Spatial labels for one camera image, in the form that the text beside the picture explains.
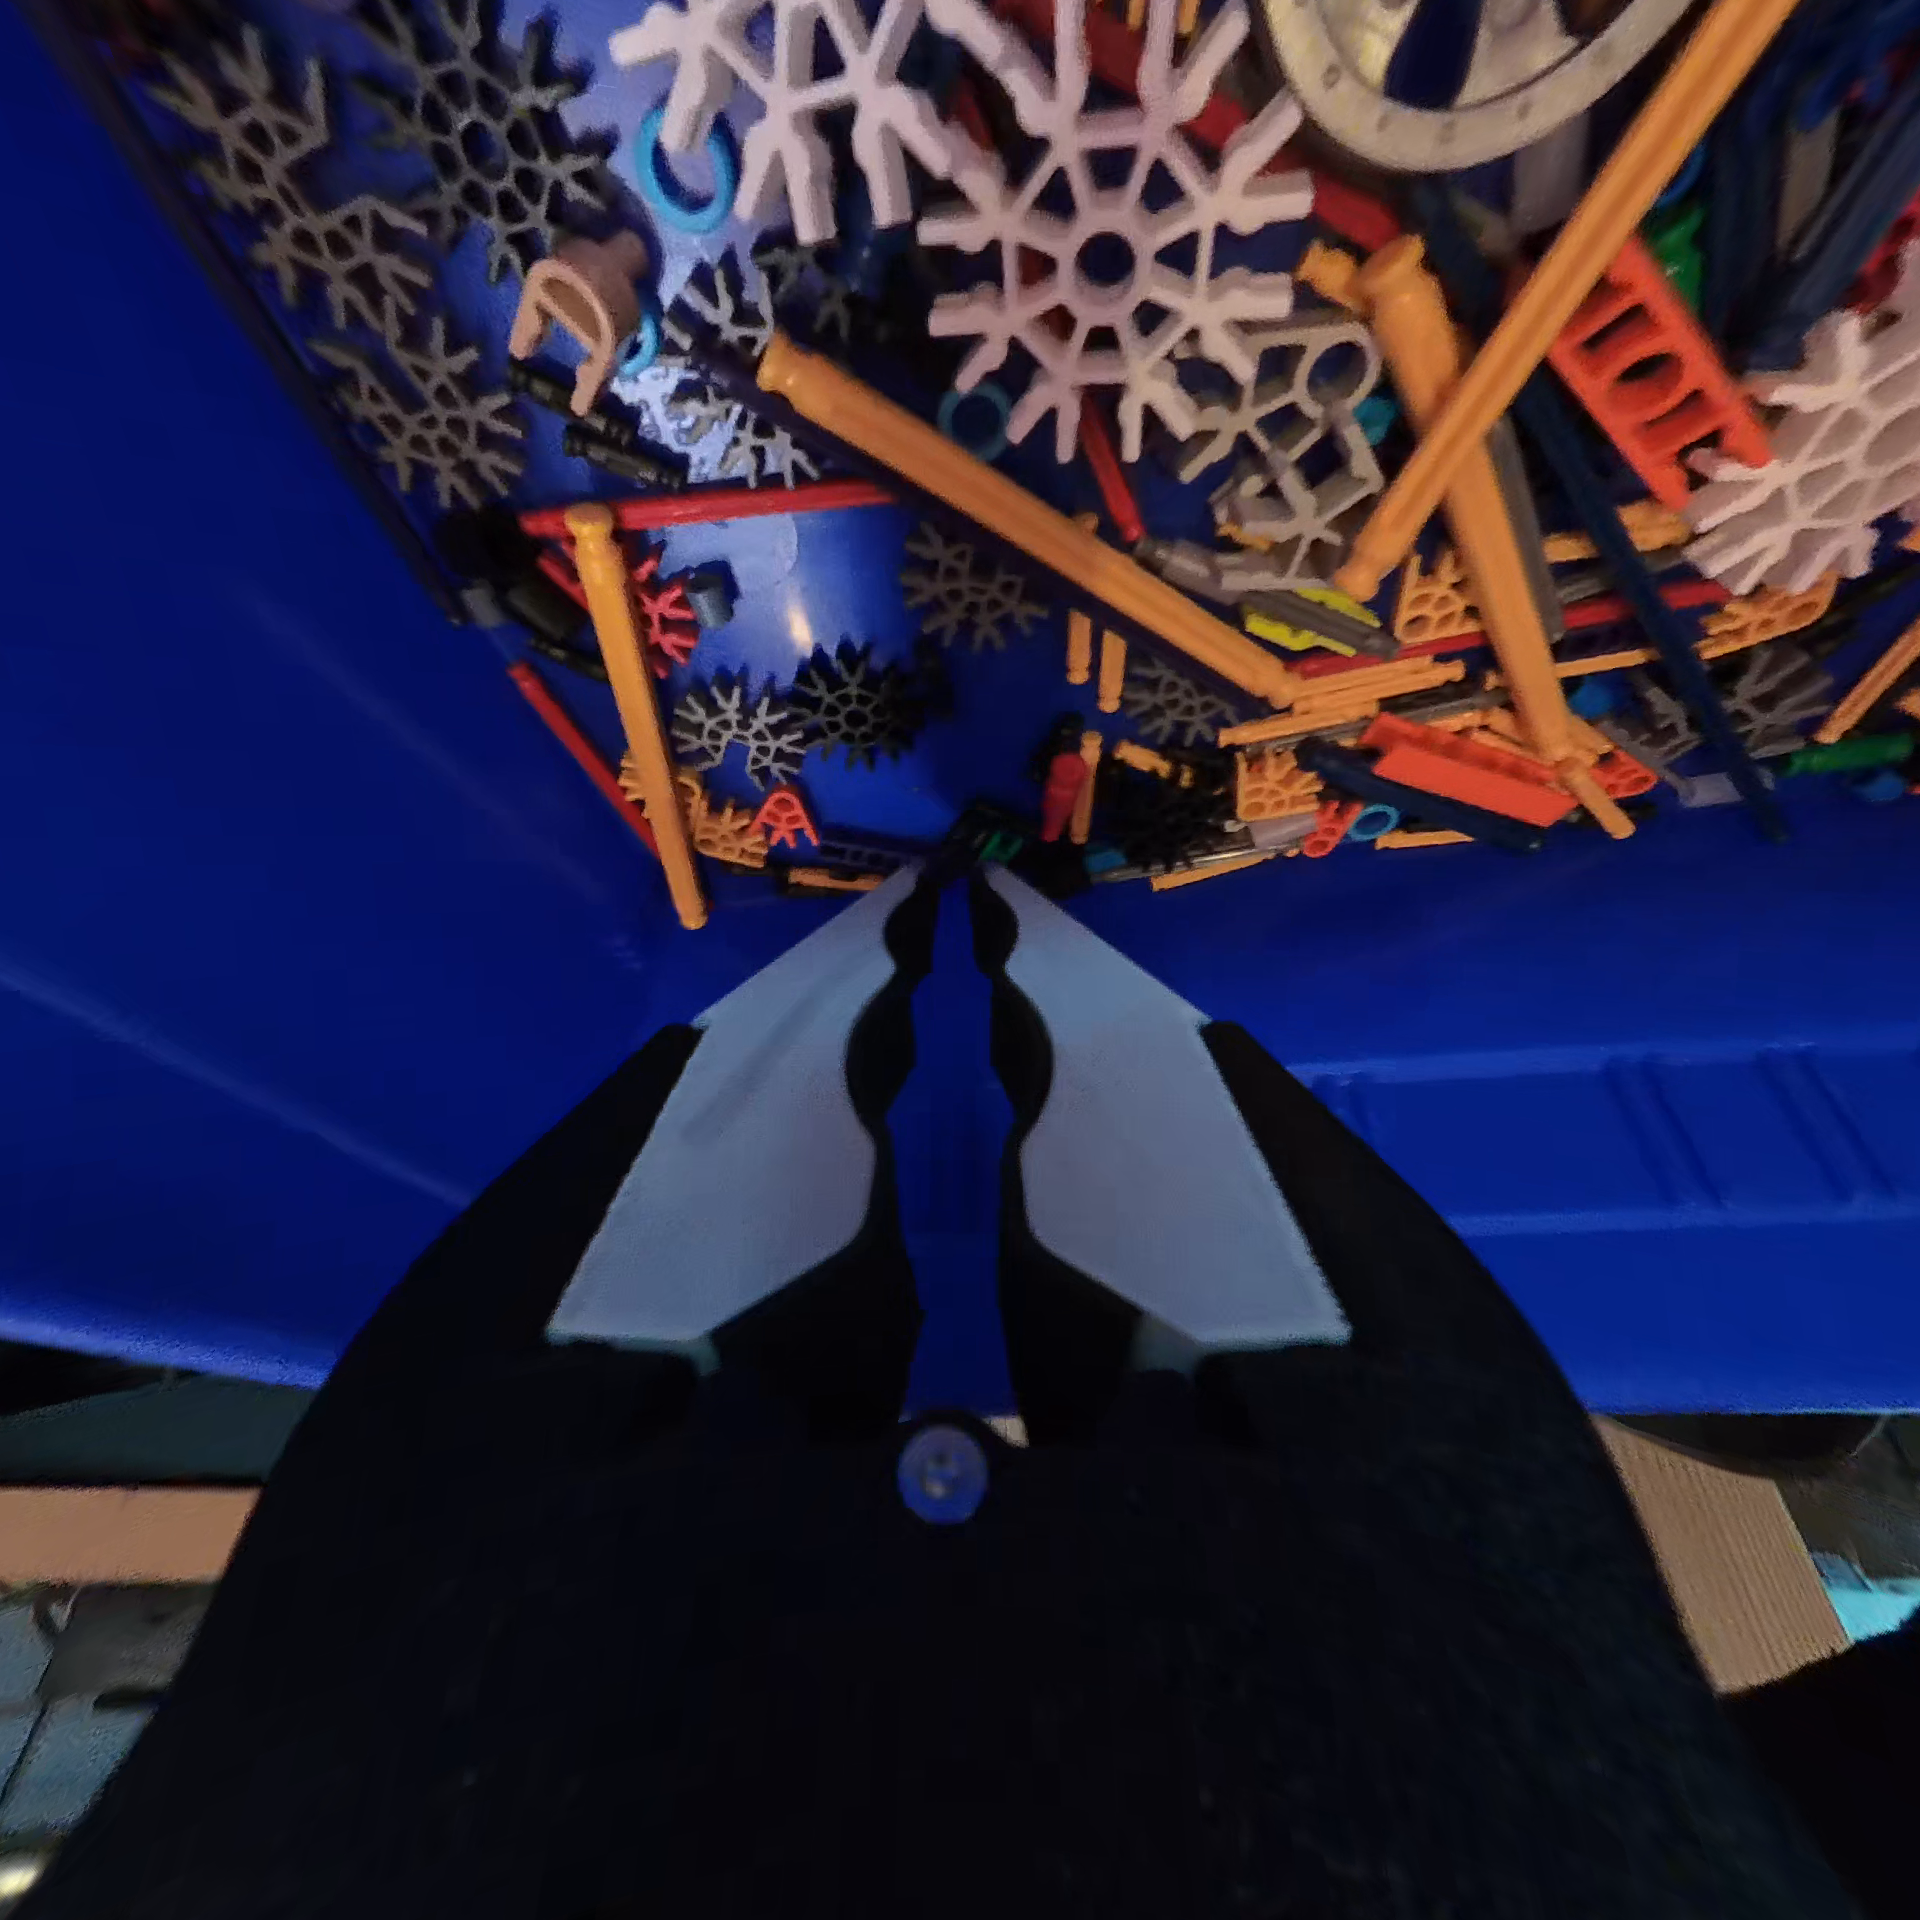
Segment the corrugated cardboard piece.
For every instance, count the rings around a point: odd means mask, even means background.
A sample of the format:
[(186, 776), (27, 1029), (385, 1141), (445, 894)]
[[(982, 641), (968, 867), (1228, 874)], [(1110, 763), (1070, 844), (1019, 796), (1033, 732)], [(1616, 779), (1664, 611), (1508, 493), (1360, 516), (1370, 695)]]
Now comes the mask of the corrugated cardboard piece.
[(1718, 1694), (1745, 1694), (1849, 1650), (1775, 1481), (1734, 1475), (1616, 1421), (1596, 1434)]

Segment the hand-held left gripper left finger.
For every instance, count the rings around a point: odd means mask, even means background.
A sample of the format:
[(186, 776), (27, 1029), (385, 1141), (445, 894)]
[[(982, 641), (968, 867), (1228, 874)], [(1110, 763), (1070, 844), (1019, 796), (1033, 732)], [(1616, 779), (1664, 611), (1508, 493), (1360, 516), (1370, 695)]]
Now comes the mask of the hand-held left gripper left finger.
[(918, 1066), (938, 887), (898, 867), (695, 1016), (692, 1053), (547, 1319), (553, 1346), (692, 1356), (854, 1249)]

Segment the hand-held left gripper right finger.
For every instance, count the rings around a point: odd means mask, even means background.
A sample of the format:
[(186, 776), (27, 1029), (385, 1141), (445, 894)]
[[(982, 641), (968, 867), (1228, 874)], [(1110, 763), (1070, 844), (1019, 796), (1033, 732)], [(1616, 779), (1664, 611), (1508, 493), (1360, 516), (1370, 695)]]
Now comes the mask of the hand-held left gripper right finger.
[(1343, 1346), (1346, 1313), (1211, 1060), (1211, 1019), (1009, 867), (975, 871), (968, 908), (1019, 1252), (1195, 1356)]

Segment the blue plastic bin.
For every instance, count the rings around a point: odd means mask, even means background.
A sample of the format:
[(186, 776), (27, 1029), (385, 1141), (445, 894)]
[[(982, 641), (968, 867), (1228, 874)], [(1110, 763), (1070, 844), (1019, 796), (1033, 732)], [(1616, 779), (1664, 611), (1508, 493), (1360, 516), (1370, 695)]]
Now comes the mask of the blue plastic bin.
[[(1917, 1407), (1917, 800), (1782, 810), (1076, 911), (1309, 1076), (1589, 1404)], [(314, 1383), (827, 911), (675, 925), (3, 3), (3, 1329)]]

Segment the pile of toy construction pieces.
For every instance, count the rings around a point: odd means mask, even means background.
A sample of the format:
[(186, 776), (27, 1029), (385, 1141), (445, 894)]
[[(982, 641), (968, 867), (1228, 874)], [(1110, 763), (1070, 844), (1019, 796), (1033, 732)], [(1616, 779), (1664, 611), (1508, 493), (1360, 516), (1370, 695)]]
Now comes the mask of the pile of toy construction pieces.
[(1626, 233), (1518, 425), (1380, 493), (1502, 294), (1302, 152), (1252, 3), (128, 3), (199, 233), (459, 618), (607, 692), (665, 860), (850, 894), (1917, 800), (1917, 246), (1745, 381)]

